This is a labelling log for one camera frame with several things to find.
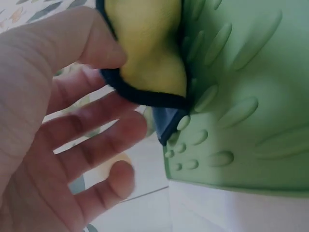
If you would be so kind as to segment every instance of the white surface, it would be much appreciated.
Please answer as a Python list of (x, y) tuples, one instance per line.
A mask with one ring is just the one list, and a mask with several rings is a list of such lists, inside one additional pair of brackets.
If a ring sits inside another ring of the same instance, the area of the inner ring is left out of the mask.
[(180, 229), (190, 225), (195, 232), (309, 231), (309, 199), (236, 193), (176, 182), (170, 182), (169, 190), (175, 232), (185, 231)]
[(163, 151), (157, 139), (150, 137), (126, 151), (135, 167), (135, 190), (130, 198), (169, 185), (165, 175)]
[(93, 221), (99, 232), (172, 232), (167, 189), (123, 202)]

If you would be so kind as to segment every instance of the green plastic object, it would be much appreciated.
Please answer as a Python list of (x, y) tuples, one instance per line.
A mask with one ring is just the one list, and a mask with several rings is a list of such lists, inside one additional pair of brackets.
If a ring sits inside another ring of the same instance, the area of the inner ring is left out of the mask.
[(167, 177), (309, 196), (309, 1), (185, 0), (195, 105), (164, 147)]

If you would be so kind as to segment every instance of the skin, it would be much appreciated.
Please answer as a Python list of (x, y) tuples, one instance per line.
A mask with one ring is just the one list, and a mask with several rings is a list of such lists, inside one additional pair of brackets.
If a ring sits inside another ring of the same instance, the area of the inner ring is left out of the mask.
[[(99, 13), (86, 7), (1, 34), (0, 51), (0, 231), (80, 232), (130, 195), (134, 171), (119, 161), (105, 181), (77, 195), (68, 183), (143, 139), (146, 122), (115, 92), (42, 121), (104, 87), (96, 69), (118, 68), (126, 55)], [(75, 61), (95, 69), (53, 78)], [(118, 118), (103, 133), (53, 153)]]

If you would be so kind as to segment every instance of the palm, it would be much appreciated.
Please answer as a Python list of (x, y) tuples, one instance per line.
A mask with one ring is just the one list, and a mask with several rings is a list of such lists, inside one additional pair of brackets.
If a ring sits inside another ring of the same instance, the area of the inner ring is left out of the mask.
[[(58, 90), (69, 89), (66, 85), (73, 78), (74, 82), (81, 82), (85, 74), (79, 71), (66, 79), (54, 79), (48, 114), (104, 85), (99, 76), (92, 77), (92, 84), (87, 87), (80, 85), (74, 94), (61, 94)], [(112, 167), (107, 180), (84, 192), (73, 195), (68, 184), (144, 137), (146, 123), (138, 113), (130, 111), (134, 107), (113, 92), (44, 123), (4, 191), (0, 225), (6, 231), (80, 232), (100, 213), (128, 197), (134, 186), (133, 169), (124, 162)], [(102, 134), (62, 153), (53, 153), (65, 143), (119, 117)]]

